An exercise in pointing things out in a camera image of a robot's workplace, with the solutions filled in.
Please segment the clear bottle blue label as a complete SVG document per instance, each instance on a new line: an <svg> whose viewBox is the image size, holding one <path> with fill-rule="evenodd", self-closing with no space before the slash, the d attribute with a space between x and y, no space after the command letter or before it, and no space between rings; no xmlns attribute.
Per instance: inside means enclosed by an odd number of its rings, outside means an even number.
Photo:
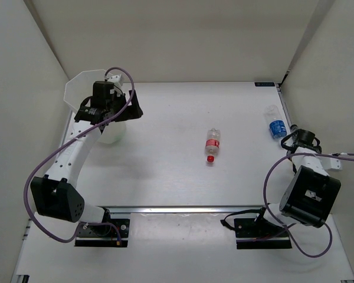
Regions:
<svg viewBox="0 0 354 283"><path fill-rule="evenodd" d="M267 122L272 138L281 139L287 136L287 129L279 109L275 105L270 105L264 110L264 118Z"/></svg>

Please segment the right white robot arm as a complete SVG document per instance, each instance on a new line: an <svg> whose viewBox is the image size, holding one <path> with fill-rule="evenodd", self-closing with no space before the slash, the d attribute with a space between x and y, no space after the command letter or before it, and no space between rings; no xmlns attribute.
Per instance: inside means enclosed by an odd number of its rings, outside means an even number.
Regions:
<svg viewBox="0 0 354 283"><path fill-rule="evenodd" d="M281 140L281 147L290 157L294 177L280 203L270 204L263 215L253 221L259 235L268 235L276 226L301 223L319 228L323 226L334 205L341 183L328 174L329 170L340 171L338 159L319 157L320 141L314 133L290 127L291 133Z"/></svg>

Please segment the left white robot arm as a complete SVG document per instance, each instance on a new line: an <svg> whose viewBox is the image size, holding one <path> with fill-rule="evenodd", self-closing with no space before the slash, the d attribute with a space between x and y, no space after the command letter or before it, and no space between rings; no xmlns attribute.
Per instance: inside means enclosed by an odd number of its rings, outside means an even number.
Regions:
<svg viewBox="0 0 354 283"><path fill-rule="evenodd" d="M143 114L135 90L127 101L122 85L120 74L106 74L103 80L93 83L91 94L74 106L74 121L67 135L69 145L43 177L35 177L30 183L39 215L91 223L99 236L110 233L112 222L106 218L107 210L87 203L77 190L77 181L91 148L108 131L109 124L139 119Z"/></svg>

